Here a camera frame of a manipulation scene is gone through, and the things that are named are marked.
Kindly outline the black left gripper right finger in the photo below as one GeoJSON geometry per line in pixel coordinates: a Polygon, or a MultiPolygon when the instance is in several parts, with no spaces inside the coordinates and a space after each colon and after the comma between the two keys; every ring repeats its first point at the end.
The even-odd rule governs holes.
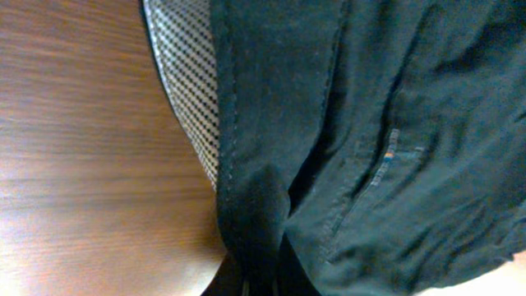
{"type": "Polygon", "coordinates": [[[280,245],[275,281],[279,296],[321,296],[308,279],[286,235],[280,245]]]}

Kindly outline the black shorts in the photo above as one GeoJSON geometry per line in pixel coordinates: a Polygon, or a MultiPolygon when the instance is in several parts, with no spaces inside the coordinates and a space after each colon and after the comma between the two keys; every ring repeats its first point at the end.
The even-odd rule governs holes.
{"type": "Polygon", "coordinates": [[[320,295],[413,295],[525,249],[525,4],[142,4],[245,295],[284,235],[320,295]]]}

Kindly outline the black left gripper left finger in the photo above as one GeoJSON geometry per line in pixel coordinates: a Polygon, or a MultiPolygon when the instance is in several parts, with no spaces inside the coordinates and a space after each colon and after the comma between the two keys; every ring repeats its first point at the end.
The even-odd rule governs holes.
{"type": "Polygon", "coordinates": [[[243,296],[246,294],[245,279],[241,265],[232,254],[227,254],[201,296],[243,296]]]}

